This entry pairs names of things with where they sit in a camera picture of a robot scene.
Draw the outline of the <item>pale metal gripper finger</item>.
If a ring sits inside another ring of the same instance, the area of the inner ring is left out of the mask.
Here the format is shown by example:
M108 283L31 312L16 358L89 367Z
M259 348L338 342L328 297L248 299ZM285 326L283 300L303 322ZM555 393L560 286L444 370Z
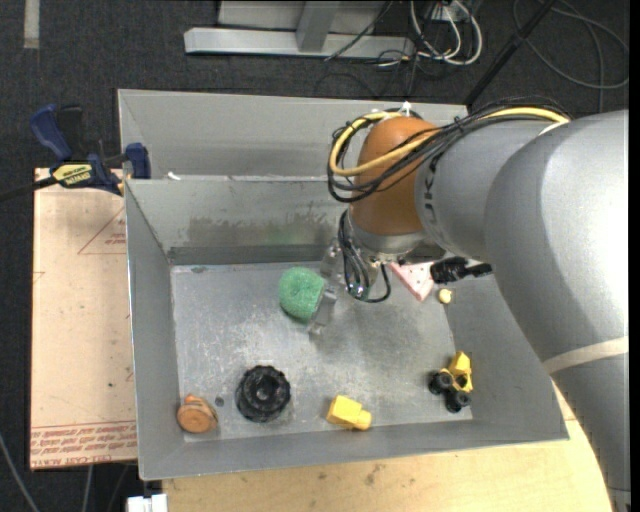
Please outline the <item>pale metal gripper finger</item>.
M341 272L342 248L337 239L332 239L324 251L319 273L324 279L333 279Z
M329 325L332 320L336 302L337 292L335 288L326 288L319 299L317 308L313 313L311 320L309 321L308 333L310 335L320 335L323 329Z

